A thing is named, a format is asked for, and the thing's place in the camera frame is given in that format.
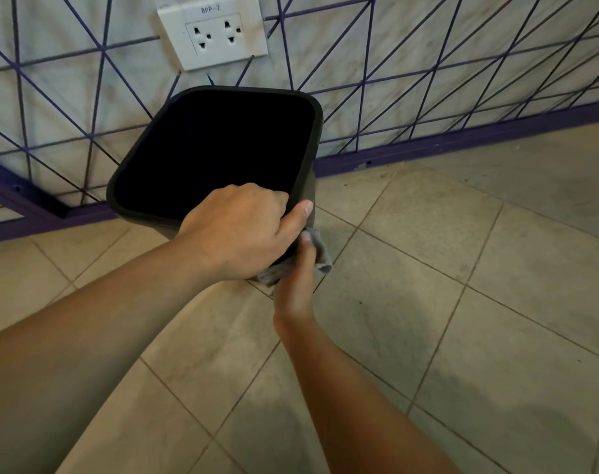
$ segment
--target outlet cover plate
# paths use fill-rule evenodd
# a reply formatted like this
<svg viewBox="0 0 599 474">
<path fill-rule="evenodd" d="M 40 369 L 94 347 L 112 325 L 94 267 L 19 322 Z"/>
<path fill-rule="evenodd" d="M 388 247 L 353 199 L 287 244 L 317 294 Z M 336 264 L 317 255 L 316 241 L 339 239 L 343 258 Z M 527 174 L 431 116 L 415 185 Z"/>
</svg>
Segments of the outlet cover plate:
<svg viewBox="0 0 599 474">
<path fill-rule="evenodd" d="M 157 12 L 184 71 L 268 54 L 258 0 L 191 0 Z"/>
</svg>

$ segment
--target hand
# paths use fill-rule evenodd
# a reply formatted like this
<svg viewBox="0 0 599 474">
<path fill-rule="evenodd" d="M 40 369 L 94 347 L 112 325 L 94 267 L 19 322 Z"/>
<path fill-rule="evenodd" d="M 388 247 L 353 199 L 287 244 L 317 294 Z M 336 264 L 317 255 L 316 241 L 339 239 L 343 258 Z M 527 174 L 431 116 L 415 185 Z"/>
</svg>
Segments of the hand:
<svg viewBox="0 0 599 474">
<path fill-rule="evenodd" d="M 284 340 L 289 330 L 314 321 L 312 291 L 314 289 L 314 261 L 317 250 L 310 235 L 303 232 L 297 245 L 295 269 L 280 282 L 273 292 L 275 314 L 273 326 Z"/>
<path fill-rule="evenodd" d="M 212 282 L 250 278 L 284 254 L 306 224 L 312 201 L 284 216 L 287 200 L 254 183 L 214 190 L 185 217 L 174 242 L 201 256 Z"/>
</svg>

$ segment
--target rag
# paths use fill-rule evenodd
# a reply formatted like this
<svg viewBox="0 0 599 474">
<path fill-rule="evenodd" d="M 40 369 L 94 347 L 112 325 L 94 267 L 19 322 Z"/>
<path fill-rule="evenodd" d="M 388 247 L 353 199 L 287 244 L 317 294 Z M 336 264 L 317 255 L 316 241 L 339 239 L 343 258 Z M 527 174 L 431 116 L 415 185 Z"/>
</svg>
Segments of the rag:
<svg viewBox="0 0 599 474">
<path fill-rule="evenodd" d="M 332 260 L 330 259 L 326 245 L 323 244 L 323 241 L 319 237 L 319 233 L 309 227 L 305 227 L 303 231 L 310 234 L 310 239 L 317 249 L 317 256 L 314 261 L 315 267 L 324 274 L 330 272 L 332 269 Z M 290 258 L 285 259 L 281 263 L 266 268 L 255 277 L 255 280 L 264 283 L 267 287 L 277 284 L 281 278 L 293 271 L 296 259 L 297 253 L 295 252 Z"/>
</svg>

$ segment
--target black trash bin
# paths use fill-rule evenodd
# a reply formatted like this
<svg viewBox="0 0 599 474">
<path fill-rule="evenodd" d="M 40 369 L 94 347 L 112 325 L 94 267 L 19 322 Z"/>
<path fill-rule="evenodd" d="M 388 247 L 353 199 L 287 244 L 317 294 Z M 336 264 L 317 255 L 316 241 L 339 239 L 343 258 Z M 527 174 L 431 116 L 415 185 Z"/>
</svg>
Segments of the black trash bin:
<svg viewBox="0 0 599 474">
<path fill-rule="evenodd" d="M 109 181 L 115 213 L 173 238 L 210 192 L 254 182 L 314 201 L 323 111 L 312 96 L 266 88 L 196 87 L 173 96 Z M 307 225 L 312 227 L 314 212 Z M 284 259 L 292 252 L 280 258 Z"/>
</svg>

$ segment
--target forearm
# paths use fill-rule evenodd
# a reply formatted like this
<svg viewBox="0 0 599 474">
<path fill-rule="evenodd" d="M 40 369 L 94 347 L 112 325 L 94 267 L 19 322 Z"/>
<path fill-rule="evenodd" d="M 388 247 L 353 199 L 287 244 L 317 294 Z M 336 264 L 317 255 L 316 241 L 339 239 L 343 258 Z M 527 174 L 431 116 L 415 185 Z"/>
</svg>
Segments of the forearm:
<svg viewBox="0 0 599 474">
<path fill-rule="evenodd" d="M 314 319 L 279 333 L 333 474 L 457 474 Z"/>
<path fill-rule="evenodd" d="M 213 280 L 175 240 L 0 332 L 0 472 L 55 471 L 147 345 Z"/>
</svg>

